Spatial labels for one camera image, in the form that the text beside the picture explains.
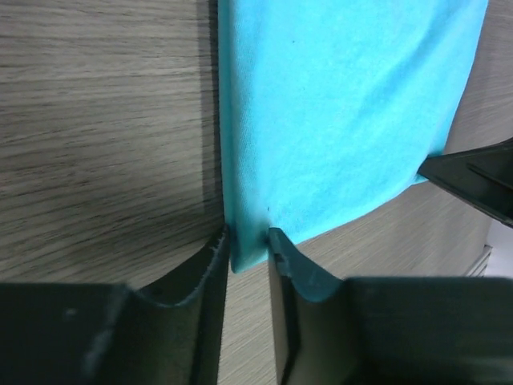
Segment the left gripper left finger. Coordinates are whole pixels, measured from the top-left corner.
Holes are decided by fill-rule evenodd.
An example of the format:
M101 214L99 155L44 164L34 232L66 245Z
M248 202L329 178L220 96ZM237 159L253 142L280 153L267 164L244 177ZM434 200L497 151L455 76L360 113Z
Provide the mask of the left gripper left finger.
M223 227L138 290L2 283L2 383L216 383L229 254Z

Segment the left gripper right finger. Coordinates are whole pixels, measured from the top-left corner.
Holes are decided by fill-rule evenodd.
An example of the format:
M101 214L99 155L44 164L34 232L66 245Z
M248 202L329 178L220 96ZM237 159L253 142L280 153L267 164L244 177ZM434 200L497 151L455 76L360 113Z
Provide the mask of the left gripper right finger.
M512 281L340 279L269 231L280 384L509 384Z

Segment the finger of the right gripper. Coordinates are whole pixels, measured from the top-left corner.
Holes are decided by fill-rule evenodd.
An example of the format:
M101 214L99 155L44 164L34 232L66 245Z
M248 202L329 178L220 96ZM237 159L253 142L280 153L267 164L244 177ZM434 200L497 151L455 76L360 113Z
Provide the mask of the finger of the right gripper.
M492 219L512 227L512 139L429 157L418 174Z

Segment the cyan t shirt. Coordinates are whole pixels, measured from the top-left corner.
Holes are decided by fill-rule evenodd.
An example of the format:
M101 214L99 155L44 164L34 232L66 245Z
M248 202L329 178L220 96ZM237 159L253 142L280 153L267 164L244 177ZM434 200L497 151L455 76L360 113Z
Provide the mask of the cyan t shirt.
M221 1L231 267L347 224L422 181L469 79L485 1Z

